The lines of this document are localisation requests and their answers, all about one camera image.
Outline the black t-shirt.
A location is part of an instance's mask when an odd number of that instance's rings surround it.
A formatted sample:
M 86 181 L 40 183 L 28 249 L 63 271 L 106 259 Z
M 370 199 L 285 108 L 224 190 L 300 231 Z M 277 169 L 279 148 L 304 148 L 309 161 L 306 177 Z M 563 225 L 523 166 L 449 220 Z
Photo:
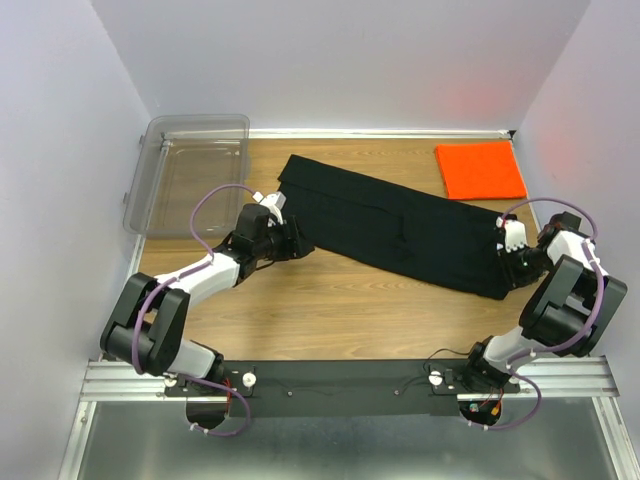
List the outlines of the black t-shirt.
M 316 247 L 459 292 L 502 300 L 498 212 L 293 155 L 278 180 L 285 215 Z

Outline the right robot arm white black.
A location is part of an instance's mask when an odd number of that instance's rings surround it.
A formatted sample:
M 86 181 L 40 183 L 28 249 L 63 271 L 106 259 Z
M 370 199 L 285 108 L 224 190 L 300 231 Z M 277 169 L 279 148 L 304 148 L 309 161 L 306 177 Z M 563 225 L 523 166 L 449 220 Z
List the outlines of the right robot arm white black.
M 539 355 L 584 357 L 594 349 L 628 287 L 600 267 L 595 244 L 580 224 L 570 212 L 556 214 L 531 247 L 521 222 L 497 220 L 497 253 L 508 284 L 541 283 L 517 327 L 474 345 L 459 370 L 467 389 L 500 389 Z

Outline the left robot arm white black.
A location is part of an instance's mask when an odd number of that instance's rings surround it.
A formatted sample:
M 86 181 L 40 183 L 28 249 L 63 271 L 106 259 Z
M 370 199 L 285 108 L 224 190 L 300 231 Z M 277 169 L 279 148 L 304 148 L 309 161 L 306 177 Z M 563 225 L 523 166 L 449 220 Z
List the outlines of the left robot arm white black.
M 209 297 L 244 282 L 259 262 L 297 260 L 313 252 L 294 216 L 247 204 L 236 227 L 203 259 L 169 274 L 129 277 L 100 337 L 101 350 L 139 374 L 183 375 L 201 395 L 214 393 L 224 374 L 223 356 L 184 338 L 187 314 Z

